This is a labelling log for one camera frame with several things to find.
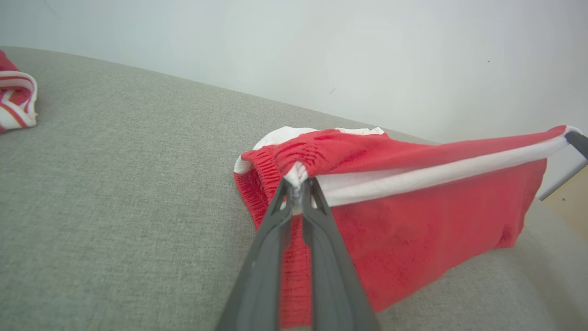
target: red and white garment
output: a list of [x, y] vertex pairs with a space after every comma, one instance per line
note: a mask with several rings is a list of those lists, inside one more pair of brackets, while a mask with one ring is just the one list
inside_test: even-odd
[[36, 125], [36, 81], [0, 51], [0, 133]]
[[[283, 127], [235, 164], [234, 177], [258, 229], [284, 177], [316, 177], [366, 293], [383, 310], [467, 259], [515, 245], [545, 172], [568, 145], [544, 133], [412, 144], [374, 130]], [[309, 325], [310, 255], [300, 216], [283, 258], [280, 325]]]

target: gray couch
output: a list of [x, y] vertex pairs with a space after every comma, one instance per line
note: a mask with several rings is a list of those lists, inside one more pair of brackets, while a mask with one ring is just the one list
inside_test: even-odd
[[[284, 125], [368, 127], [110, 62], [1, 49], [39, 84], [38, 125], [0, 135], [2, 331], [212, 330], [255, 235], [237, 156]], [[384, 330], [586, 330], [587, 256], [535, 201], [515, 248], [469, 260], [378, 318]]]

